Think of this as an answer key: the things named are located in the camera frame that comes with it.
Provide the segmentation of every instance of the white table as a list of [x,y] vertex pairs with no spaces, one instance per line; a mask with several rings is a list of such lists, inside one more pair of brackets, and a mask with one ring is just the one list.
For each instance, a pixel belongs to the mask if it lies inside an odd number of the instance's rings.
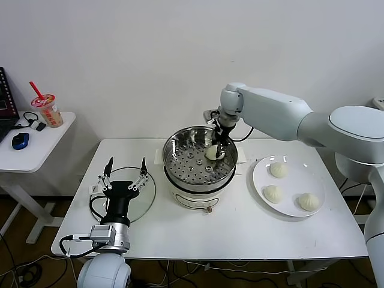
[[[23,118],[23,112],[19,113],[20,121],[18,124],[27,125]],[[56,144],[71,126],[76,116],[71,112],[61,113],[64,123],[58,128],[46,127],[41,132],[31,128],[11,130],[7,136],[0,142],[0,186],[12,197],[18,204],[8,217],[1,229],[4,235],[11,222],[17,215],[21,206],[24,206],[37,217],[37,222],[31,230],[26,243],[34,244],[39,237],[44,226],[60,227],[63,218],[52,217],[50,212],[55,206],[54,203],[47,203],[41,207],[18,183],[17,177],[12,177],[10,173],[32,173],[37,171],[48,158]],[[29,133],[28,146],[22,150],[12,148],[12,138],[19,133]]]
[[[211,214],[179,206],[169,192],[163,167],[154,164],[155,151],[165,140],[103,140],[64,218],[51,250],[62,255],[59,240],[66,235],[89,233],[97,224],[88,208],[88,187],[97,182],[111,156],[114,168],[140,166],[146,157],[148,172],[157,186],[150,210],[129,229],[131,259],[183,260],[322,260],[303,269],[330,265],[337,259],[365,257],[364,237],[338,188],[315,149],[300,142],[246,140],[242,147],[247,163],[220,194]],[[326,200],[321,210],[308,218],[278,214],[255,196],[251,175],[257,159],[274,154],[296,157],[310,165],[323,179]],[[65,243],[71,254],[91,248],[90,241]],[[290,284],[306,274],[294,274]]]

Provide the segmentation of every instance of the laptop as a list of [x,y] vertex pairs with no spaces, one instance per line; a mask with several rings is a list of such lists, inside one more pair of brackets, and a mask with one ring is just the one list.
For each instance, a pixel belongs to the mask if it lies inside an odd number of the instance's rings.
[[19,119],[4,68],[0,67],[0,142]]

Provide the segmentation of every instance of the floor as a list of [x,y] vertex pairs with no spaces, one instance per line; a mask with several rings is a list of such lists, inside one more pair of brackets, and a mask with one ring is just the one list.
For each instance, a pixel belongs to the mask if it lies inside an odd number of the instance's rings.
[[[354,210],[357,201],[348,201],[348,205]],[[15,207],[16,203],[13,199],[1,198],[0,199],[0,226],[4,224],[5,220]],[[53,210],[53,216],[63,217],[70,205],[69,200],[61,200],[57,202],[55,209]],[[364,214],[369,212],[370,209],[366,203],[361,203],[358,214]],[[14,261],[17,265],[22,262],[33,261],[44,254],[50,253],[51,243],[56,235],[57,228],[48,227],[42,232],[38,242],[34,245],[26,244],[25,239],[27,238],[30,229],[35,223],[35,217],[31,215],[27,210],[22,208],[18,213],[11,227],[4,235],[9,248],[13,254]],[[8,271],[12,267],[10,255],[4,245],[3,241],[0,241],[0,274]],[[68,263],[67,271],[64,276],[53,286],[59,276],[64,272],[65,261],[64,260],[51,260],[45,259],[38,262],[42,267],[42,275],[40,280],[33,287],[75,287],[76,283],[73,277],[71,266]],[[78,276],[82,264],[74,260],[74,270],[76,276]],[[165,268],[167,266],[166,261],[161,263]],[[237,265],[243,265],[244,262],[238,262]],[[172,261],[170,265],[170,281],[176,279],[176,275],[182,276],[187,274],[187,264],[180,261]],[[227,269],[244,269],[249,271],[283,271],[287,269],[285,262],[251,262],[245,267],[238,268],[228,262],[213,262],[213,265],[220,268]],[[149,287],[142,286],[142,283],[160,283],[164,277],[164,271],[161,269],[157,261],[142,261],[132,260],[130,262],[132,268],[131,276],[134,283],[130,287]],[[193,271],[195,266],[188,265],[190,271]],[[12,276],[8,274],[4,280],[0,277],[0,288],[11,287]],[[181,287],[259,287],[259,288],[285,288],[294,287],[288,286],[286,283],[286,275],[264,275],[264,274],[245,274],[240,272],[217,272],[215,270],[204,271],[203,268],[195,271],[193,275],[187,277],[188,280],[193,283],[189,283],[184,280],[179,280],[172,284],[174,288]],[[307,288],[356,288],[356,287],[377,287],[375,284],[371,284],[374,279],[371,265],[368,259],[355,259],[352,261],[341,260],[336,264],[331,265],[327,270],[317,273],[310,277],[305,284]]]

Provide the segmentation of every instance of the stainless steel steamer basket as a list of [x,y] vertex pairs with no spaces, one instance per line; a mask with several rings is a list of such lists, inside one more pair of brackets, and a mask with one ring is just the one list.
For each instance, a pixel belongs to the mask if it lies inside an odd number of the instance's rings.
[[210,194],[225,187],[235,174],[238,151],[229,140],[222,160],[205,157],[213,129],[193,126],[177,131],[163,148],[164,171],[177,188],[192,194]]

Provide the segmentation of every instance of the white plate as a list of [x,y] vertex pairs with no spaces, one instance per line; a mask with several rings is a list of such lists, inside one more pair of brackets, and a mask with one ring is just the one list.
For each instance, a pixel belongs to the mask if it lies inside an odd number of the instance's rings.
[[[272,163],[281,162],[288,166],[285,178],[276,178],[269,171]],[[269,156],[260,160],[253,170],[253,184],[257,193],[270,207],[280,213],[293,217],[306,217],[315,214],[323,206],[325,191],[321,179],[311,171],[305,163],[300,163],[290,156]],[[279,186],[283,191],[283,199],[274,204],[264,196],[264,189],[269,185]],[[315,211],[306,211],[298,203],[298,197],[303,193],[313,193],[320,201],[320,206]]]

